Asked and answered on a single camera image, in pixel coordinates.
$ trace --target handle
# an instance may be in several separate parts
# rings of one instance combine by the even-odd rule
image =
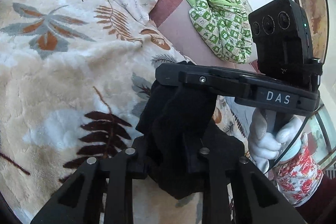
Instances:
[[[267,132],[270,132],[275,137],[279,130],[292,119],[293,114],[275,112],[273,110],[264,110],[261,113],[267,122]],[[275,160],[269,160],[269,166],[273,166]]]

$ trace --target green checkered cloth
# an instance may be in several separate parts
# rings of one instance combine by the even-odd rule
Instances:
[[[251,27],[240,0],[187,0],[190,19],[202,39],[225,61],[247,62],[252,49]]]

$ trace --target pink upholstery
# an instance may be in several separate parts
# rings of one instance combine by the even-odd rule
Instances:
[[[250,64],[234,64],[216,57],[195,30],[189,10],[190,5],[186,0],[159,0],[150,17],[173,46],[196,64],[255,71]]]

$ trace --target camera lens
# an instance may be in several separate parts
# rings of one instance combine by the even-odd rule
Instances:
[[[256,35],[260,34],[260,25],[258,22],[253,23],[252,30]]]
[[[291,22],[290,22],[288,14],[286,12],[279,13],[278,23],[279,23],[280,27],[284,30],[286,30],[289,27]]]
[[[267,34],[274,32],[274,20],[271,16],[265,16],[262,20],[262,27]]]

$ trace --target beige floral blanket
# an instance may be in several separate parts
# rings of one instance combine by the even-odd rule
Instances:
[[[155,68],[183,60],[113,0],[0,0],[0,191],[22,223],[88,157],[141,135]],[[222,97],[214,119],[246,142]],[[133,195],[135,223],[200,222],[199,194],[177,201],[147,179]]]

